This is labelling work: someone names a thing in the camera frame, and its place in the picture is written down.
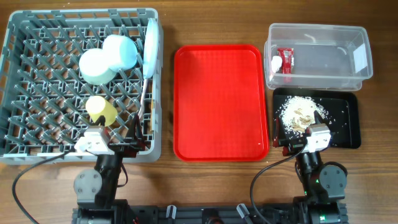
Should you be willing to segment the yellow plastic cup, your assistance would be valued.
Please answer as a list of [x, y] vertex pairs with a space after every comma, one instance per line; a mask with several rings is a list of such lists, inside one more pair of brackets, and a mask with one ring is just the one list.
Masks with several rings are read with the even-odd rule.
[[105, 117], [105, 126], [110, 126], [116, 121], [117, 109], [102, 96], [91, 96], [85, 103], [85, 109], [92, 121], [96, 122], [100, 116]]

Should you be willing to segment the white plastic fork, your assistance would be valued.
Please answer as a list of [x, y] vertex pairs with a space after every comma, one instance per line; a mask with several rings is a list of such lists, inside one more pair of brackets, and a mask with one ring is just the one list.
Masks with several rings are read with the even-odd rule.
[[139, 111], [138, 111], [138, 116], [139, 116], [140, 119], [142, 119], [143, 115], [144, 115], [144, 108], [145, 108], [144, 100], [145, 100], [145, 95], [146, 95], [148, 82], [149, 82], [149, 80], [145, 79], [144, 83], [143, 83], [143, 86], [142, 86], [142, 94], [141, 94], [141, 100], [140, 100], [141, 106], [140, 106]]

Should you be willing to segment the rice food waste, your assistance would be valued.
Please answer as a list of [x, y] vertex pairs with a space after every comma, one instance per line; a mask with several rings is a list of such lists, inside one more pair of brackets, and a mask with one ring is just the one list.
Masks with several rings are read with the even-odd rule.
[[309, 96], [288, 96], [277, 109], [286, 132], [294, 135], [303, 134], [311, 124], [315, 124], [316, 111], [323, 119], [329, 116], [329, 111]]

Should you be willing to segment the green bowl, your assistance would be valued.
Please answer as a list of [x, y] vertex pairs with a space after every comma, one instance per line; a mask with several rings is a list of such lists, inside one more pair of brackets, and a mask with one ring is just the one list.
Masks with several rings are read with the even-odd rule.
[[109, 67], [108, 57], [102, 49], [89, 49], [79, 60], [79, 69], [84, 81], [92, 85], [107, 84], [116, 76]]

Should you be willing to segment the light blue bowl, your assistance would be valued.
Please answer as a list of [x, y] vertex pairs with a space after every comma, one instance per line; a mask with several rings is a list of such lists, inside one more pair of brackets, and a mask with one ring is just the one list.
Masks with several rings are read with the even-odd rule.
[[137, 47], [134, 41], [126, 36], [107, 36], [102, 49], [109, 58], [109, 68], [114, 72], [129, 70], [137, 63]]

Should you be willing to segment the white napkin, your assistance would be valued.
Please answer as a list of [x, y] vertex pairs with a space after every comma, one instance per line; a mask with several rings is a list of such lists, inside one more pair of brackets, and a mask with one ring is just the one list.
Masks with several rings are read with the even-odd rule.
[[272, 57], [271, 70], [273, 73], [277, 73], [282, 67], [282, 58], [278, 55]]

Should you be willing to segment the red sauce packet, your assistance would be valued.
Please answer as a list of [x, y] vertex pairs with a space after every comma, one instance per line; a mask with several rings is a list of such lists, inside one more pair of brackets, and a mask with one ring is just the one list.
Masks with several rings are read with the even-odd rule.
[[282, 58], [282, 73], [291, 74], [294, 66], [294, 49], [278, 48], [278, 56]]

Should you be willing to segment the light blue plate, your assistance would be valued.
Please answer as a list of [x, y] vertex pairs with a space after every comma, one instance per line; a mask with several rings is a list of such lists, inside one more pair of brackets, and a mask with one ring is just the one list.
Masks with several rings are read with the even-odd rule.
[[143, 76], [149, 79], [155, 72], [157, 51], [159, 47], [159, 25], [153, 18], [149, 19], [144, 42]]

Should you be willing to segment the wooden chopstick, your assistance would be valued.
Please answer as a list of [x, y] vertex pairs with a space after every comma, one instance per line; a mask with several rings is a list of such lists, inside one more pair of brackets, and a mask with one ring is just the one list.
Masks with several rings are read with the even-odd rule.
[[155, 108], [155, 100], [151, 100], [150, 102], [150, 131], [153, 132], [154, 131], [154, 121], [155, 121], [155, 112], [154, 109]]

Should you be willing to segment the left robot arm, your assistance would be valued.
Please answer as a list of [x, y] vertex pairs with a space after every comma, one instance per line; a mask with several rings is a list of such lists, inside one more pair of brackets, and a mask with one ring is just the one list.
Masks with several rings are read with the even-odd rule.
[[100, 116], [75, 144], [79, 152], [96, 156], [92, 169], [81, 171], [74, 180], [78, 208], [73, 210], [72, 223], [139, 223], [126, 199], [115, 199], [119, 175], [125, 172], [125, 157], [135, 158], [146, 149], [140, 117], [134, 115], [126, 137], [119, 146], [109, 144], [110, 135]]

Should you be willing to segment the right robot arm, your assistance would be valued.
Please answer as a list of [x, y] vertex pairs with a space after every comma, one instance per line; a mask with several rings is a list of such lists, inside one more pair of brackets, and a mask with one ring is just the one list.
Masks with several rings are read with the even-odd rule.
[[283, 147], [282, 154], [296, 160], [295, 170], [302, 183], [304, 196], [294, 197], [286, 223], [347, 223], [345, 198], [347, 169], [337, 162], [323, 162], [320, 153], [329, 148], [332, 132], [314, 112], [315, 124], [301, 137], [289, 139], [282, 119], [276, 119], [273, 146]]

